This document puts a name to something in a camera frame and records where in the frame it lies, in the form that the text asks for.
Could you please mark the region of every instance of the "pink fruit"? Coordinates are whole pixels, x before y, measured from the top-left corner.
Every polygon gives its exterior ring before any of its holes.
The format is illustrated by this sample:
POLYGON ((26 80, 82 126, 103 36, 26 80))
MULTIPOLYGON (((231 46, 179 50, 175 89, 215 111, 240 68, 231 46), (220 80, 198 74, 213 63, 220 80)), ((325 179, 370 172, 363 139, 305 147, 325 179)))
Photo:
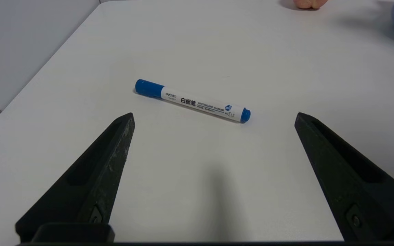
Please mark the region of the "pink fruit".
POLYGON ((323 6, 328 0, 293 0, 294 4, 298 8, 301 9, 308 9, 308 8, 314 8, 318 9, 321 6, 323 6))

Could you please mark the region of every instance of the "screw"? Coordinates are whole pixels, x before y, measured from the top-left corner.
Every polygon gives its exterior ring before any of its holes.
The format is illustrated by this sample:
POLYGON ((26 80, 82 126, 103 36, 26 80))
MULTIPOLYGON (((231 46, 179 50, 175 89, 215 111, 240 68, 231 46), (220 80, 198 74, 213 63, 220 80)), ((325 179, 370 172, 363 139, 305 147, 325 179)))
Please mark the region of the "screw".
POLYGON ((356 215, 352 217, 352 223, 355 227, 361 227, 361 221, 356 215))

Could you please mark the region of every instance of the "marker label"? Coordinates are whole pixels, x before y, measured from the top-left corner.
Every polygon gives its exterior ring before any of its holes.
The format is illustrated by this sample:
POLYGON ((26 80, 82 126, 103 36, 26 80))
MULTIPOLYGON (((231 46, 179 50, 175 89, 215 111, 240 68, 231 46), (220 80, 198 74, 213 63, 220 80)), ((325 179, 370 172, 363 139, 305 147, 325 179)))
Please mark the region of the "marker label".
POLYGON ((223 103, 213 99, 197 97, 185 92, 163 87, 161 98, 167 101, 173 101, 193 109, 203 112, 209 112, 221 117, 225 117, 235 121, 241 121, 241 114, 244 107, 234 104, 223 103))

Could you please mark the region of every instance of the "table surface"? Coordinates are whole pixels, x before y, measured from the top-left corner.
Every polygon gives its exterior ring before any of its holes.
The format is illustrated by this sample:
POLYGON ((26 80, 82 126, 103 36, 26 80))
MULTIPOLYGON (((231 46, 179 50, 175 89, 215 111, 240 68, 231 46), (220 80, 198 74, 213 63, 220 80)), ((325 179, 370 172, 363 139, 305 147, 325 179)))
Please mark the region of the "table surface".
POLYGON ((393 2, 101 4, 0 114, 0 245, 117 117, 136 129, 116 241, 342 240, 294 130, 319 118, 394 177, 393 2), (137 95, 142 78, 233 101, 239 124, 137 95))

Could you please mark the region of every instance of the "blue marker end cap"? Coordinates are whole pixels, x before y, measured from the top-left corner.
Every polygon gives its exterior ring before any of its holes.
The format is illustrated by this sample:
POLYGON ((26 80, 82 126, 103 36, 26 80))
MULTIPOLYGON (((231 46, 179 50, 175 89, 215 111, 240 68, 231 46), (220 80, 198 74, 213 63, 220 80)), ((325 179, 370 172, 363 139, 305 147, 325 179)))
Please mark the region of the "blue marker end cap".
POLYGON ((156 84, 147 80, 138 79, 135 84, 135 90, 138 94, 147 97, 161 97, 162 88, 164 85, 156 84))
POLYGON ((250 119, 250 110, 244 108, 241 114, 241 123, 246 123, 250 119))

